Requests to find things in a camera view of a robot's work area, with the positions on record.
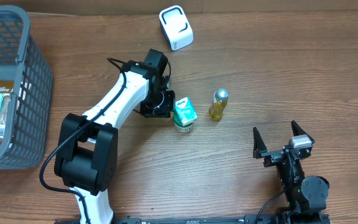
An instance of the wooden surface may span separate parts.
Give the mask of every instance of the wooden surface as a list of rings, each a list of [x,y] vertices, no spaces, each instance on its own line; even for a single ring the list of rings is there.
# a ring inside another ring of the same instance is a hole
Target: wooden surface
[[[0,0],[30,12],[72,15],[158,14],[173,5],[189,13],[358,10],[358,0]]]
[[[171,119],[132,113],[119,133],[117,173],[109,188],[118,217],[239,217],[280,191],[275,168],[252,158],[252,128],[269,149],[291,136],[290,121],[316,139],[306,175],[331,183],[333,223],[358,223],[358,11],[189,16],[194,42],[171,52],[157,16],[34,18],[32,35],[55,89],[47,153],[62,119],[82,114],[115,84],[106,57],[143,60],[150,48],[172,64],[172,89],[189,96],[199,120],[180,134]],[[220,122],[208,108],[226,87]],[[0,171],[0,223],[52,223],[79,217],[74,196],[45,190],[39,168]],[[46,181],[63,187],[50,165]],[[283,198],[269,207],[283,206]]]

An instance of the white object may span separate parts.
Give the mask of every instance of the white object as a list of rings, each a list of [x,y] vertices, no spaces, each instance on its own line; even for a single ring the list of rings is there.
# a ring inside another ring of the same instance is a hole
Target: white object
[[[160,25],[172,50],[181,49],[193,42],[193,30],[180,6],[171,6],[162,10],[160,12]]]
[[[134,72],[125,72],[125,75],[127,77],[126,88],[106,110],[104,115],[96,119],[95,123],[102,125],[110,123],[114,128],[119,129],[135,106],[146,99],[149,92],[149,81]],[[94,118],[117,95],[123,84],[124,77],[120,73],[117,83],[107,95],[96,106],[83,113],[83,115],[87,116],[86,119]]]
[[[108,224],[111,223],[113,212],[109,204],[109,194],[107,190],[99,192],[97,196],[91,195],[87,190],[83,190],[79,187],[70,187],[70,190],[77,191],[85,197],[86,209],[88,211],[89,219],[91,223]],[[78,203],[78,207],[81,212],[81,224],[86,224],[86,218],[84,213],[84,207],[79,196],[75,195]]]

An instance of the can lid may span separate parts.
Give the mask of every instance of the can lid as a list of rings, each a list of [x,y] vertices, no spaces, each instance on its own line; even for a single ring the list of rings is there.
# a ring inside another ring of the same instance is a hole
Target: can lid
[[[193,124],[193,122],[192,122],[192,123],[187,124],[187,125],[182,125],[182,123],[180,122],[180,119],[179,119],[179,117],[178,117],[176,112],[173,113],[173,122],[175,122],[175,124],[177,126],[182,127],[182,128],[187,128],[187,127],[189,127],[189,126],[191,126]]]
[[[220,88],[215,92],[215,98],[219,101],[224,101],[229,97],[229,92],[225,88]]]

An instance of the plastic crate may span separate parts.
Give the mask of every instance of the plastic crate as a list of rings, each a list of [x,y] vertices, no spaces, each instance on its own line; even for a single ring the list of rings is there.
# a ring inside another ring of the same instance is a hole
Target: plastic crate
[[[0,169],[35,167],[45,155],[53,77],[17,6],[0,6],[0,80],[14,80]]]

